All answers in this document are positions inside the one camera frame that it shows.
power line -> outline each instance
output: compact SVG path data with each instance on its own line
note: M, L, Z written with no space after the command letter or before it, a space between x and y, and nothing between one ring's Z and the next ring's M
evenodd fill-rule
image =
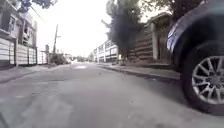
M44 21L44 19L37 13L37 11L33 8L33 6L31 6L31 9L36 13L36 15L43 21L43 22L45 22Z

curb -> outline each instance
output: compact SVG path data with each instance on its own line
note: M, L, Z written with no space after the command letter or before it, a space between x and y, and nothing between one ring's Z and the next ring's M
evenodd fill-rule
M19 75L19 76L11 77L11 78L8 78L8 79L5 79L5 80L0 80L0 84L4 84L4 83L10 82L10 81L12 81L12 80L16 80L16 79L22 78L22 77L24 77L24 76L31 75L31 74L34 74L34 73L36 73L36 72L37 72L37 71L33 71L33 72L26 73L26 74L23 74L23 75Z
M174 78L174 77L166 77L166 76L160 76L160 75L156 75L156 74L144 74L144 73L138 73L138 72L124 71L122 69L116 69L116 68L111 68L111 67L107 67L107 66L100 66L100 67L104 68L104 69L120 72L120 73L138 76L138 77L149 77L149 78L159 78L159 79L179 81L179 78Z

street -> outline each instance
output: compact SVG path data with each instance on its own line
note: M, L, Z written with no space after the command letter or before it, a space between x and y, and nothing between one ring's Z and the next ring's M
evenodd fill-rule
M0 84L0 128L223 128L178 82L62 65Z

dark car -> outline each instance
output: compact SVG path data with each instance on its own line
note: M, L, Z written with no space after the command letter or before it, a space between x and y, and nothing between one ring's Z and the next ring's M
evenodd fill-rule
M224 115L224 0L210 0L180 18L167 48L189 103Z

sidewalk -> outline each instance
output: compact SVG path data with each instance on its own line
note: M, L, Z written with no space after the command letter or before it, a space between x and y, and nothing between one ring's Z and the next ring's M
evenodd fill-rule
M180 74L167 69L154 69L154 68L144 68L144 67L130 67L130 66L113 66L111 64L98 64L100 67L114 70L118 72L123 72L131 75L138 76L155 76L155 77L163 77L169 79L180 79Z
M23 77L25 75L33 74L37 71L42 71L48 69L43 66L34 66L34 67L15 67L8 70L0 71L0 84L6 83L13 79Z

